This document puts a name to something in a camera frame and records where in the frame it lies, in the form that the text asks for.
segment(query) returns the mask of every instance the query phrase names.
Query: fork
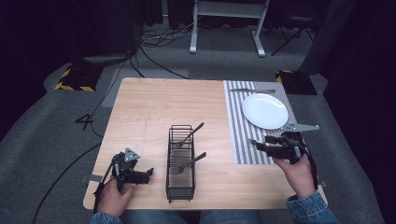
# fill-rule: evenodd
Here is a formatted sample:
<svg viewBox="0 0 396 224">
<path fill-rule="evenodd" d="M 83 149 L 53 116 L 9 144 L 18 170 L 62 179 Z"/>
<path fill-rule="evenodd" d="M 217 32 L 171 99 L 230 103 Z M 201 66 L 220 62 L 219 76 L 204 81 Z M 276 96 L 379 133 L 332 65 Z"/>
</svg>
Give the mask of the fork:
<svg viewBox="0 0 396 224">
<path fill-rule="evenodd" d="M 172 144 L 172 146 L 174 148 L 181 148 L 184 145 L 184 143 L 187 141 L 187 139 L 190 136 L 192 136 L 196 131 L 198 131 L 200 128 L 202 128 L 202 126 L 204 126 L 203 122 L 200 125 L 198 125 L 198 127 L 196 127 L 189 135 L 187 135 L 187 137 L 183 141 L 176 142 L 176 143 Z"/>
<path fill-rule="evenodd" d="M 204 152 L 204 153 L 202 153 L 201 155 L 195 157 L 195 159 L 193 159 L 192 161 L 185 162 L 185 163 L 183 163 L 183 164 L 181 164 L 181 165 L 179 165 L 179 166 L 176 166 L 176 167 L 170 167 L 170 168 L 169 168 L 169 174 L 171 174 L 171 175 L 179 175 L 179 174 L 182 174 L 182 173 L 184 172 L 184 169 L 185 169 L 186 167 L 188 167 L 189 165 L 193 164 L 194 162 L 196 162 L 196 161 L 202 159 L 202 158 L 205 157 L 205 156 L 206 156 L 206 152 Z"/>
</svg>

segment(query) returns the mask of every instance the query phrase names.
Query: black wire basket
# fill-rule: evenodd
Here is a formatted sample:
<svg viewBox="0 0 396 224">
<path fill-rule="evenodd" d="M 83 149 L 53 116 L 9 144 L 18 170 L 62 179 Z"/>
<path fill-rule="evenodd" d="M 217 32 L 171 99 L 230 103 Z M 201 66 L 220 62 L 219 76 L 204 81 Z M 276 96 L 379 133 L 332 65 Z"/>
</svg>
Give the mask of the black wire basket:
<svg viewBox="0 0 396 224">
<path fill-rule="evenodd" d="M 181 174 L 174 174 L 172 169 L 194 158 L 193 134 L 181 147 L 175 144 L 183 141 L 192 132 L 190 125 L 172 125 L 169 129 L 168 163 L 166 172 L 166 197 L 172 200 L 191 200 L 195 191 L 195 163 L 186 167 Z"/>
</svg>

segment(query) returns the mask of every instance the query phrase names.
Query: white plate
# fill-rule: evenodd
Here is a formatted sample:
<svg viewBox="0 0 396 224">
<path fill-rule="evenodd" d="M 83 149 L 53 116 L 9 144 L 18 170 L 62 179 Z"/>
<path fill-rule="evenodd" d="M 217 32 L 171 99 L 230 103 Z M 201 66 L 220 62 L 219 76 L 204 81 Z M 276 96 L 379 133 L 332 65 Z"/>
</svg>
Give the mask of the white plate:
<svg viewBox="0 0 396 224">
<path fill-rule="evenodd" d="M 282 127 L 289 117 L 282 102 L 267 94 L 249 95 L 242 103 L 242 110 L 248 121 L 267 130 Z"/>
</svg>

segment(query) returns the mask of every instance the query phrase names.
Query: jacket sleeve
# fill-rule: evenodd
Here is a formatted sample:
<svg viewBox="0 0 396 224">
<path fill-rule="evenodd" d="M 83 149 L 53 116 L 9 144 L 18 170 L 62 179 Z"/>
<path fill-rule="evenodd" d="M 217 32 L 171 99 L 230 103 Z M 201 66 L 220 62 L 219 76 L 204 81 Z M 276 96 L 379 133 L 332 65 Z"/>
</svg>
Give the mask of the jacket sleeve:
<svg viewBox="0 0 396 224">
<path fill-rule="evenodd" d="M 287 206 L 293 223 L 340 223 L 319 191 L 302 199 L 297 199 L 297 195 L 294 195 L 288 198 Z"/>
<path fill-rule="evenodd" d="M 91 224 L 122 224 L 122 221 L 109 214 L 96 213 L 91 218 Z"/>
</svg>

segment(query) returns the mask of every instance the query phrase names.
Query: wooden table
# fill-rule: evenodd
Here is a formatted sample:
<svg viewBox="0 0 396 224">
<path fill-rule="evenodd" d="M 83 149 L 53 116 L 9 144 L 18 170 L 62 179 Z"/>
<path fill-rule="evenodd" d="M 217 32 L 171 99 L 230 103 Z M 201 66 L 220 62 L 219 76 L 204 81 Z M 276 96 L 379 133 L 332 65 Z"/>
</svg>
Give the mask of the wooden table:
<svg viewBox="0 0 396 224">
<path fill-rule="evenodd" d="M 205 126 L 194 135 L 196 190 L 191 201 L 166 199 L 166 162 L 171 125 Z M 129 147 L 141 158 L 135 169 L 154 168 L 138 185 L 128 209 L 279 209 L 294 194 L 276 165 L 233 162 L 223 81 L 125 78 L 106 128 L 93 175 L 104 175 L 111 159 Z M 93 209 L 98 186 L 91 181 L 84 206 Z"/>
</svg>

